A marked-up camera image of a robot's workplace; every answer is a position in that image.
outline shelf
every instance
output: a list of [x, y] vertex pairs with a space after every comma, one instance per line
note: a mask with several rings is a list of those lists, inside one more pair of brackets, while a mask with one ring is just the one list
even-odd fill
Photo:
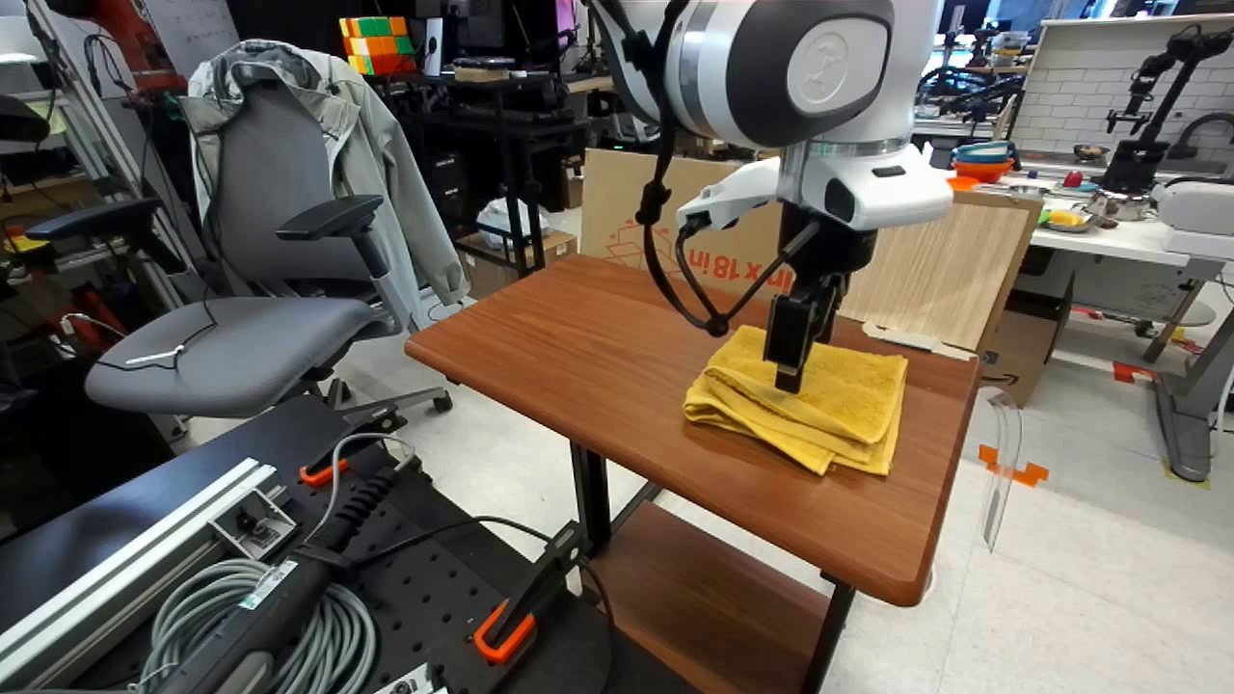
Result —
[[594, 558], [617, 630], [699, 691], [804, 691], [827, 597], [642, 504]]

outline office chair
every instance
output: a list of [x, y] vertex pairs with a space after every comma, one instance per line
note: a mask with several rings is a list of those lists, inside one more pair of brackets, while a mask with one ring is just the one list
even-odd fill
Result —
[[[330, 198], [321, 123], [276, 82], [256, 82], [219, 148], [204, 243], [261, 299], [208, 299], [142, 324], [98, 359], [88, 398], [175, 416], [256, 416], [301, 394], [330, 398], [350, 422], [415, 400], [451, 409], [445, 386], [368, 407], [321, 394], [354, 341], [413, 324], [395, 288], [396, 276], [413, 276], [413, 254], [369, 231], [381, 198]], [[149, 214], [149, 200], [120, 200], [34, 234], [149, 228]]]

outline gray cable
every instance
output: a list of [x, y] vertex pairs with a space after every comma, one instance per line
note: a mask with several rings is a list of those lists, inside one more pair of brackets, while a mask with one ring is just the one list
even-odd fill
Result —
[[[154, 615], [149, 655], [130, 691], [154, 691], [275, 566], [222, 558], [185, 579]], [[348, 590], [328, 587], [303, 637], [275, 677], [276, 694], [360, 694], [378, 659], [378, 625]]]

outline yellow towel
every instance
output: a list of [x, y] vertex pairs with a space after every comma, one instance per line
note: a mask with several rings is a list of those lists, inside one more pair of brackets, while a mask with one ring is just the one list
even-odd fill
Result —
[[757, 436], [812, 475], [830, 465], [887, 475], [904, 390], [908, 359], [816, 345], [804, 394], [783, 394], [777, 364], [762, 364], [762, 331], [738, 328], [688, 390], [684, 412], [694, 423]]

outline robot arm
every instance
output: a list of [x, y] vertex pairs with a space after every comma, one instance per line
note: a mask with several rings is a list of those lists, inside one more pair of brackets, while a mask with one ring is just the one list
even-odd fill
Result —
[[762, 355], [780, 364], [780, 386], [798, 390], [810, 345], [830, 341], [847, 276], [872, 258], [872, 231], [949, 214], [946, 177], [909, 148], [942, 0], [590, 6], [620, 93], [658, 130], [783, 152], [703, 189], [678, 224], [684, 234], [732, 228], [741, 214], [783, 200], [783, 263], [798, 281], [777, 303]]

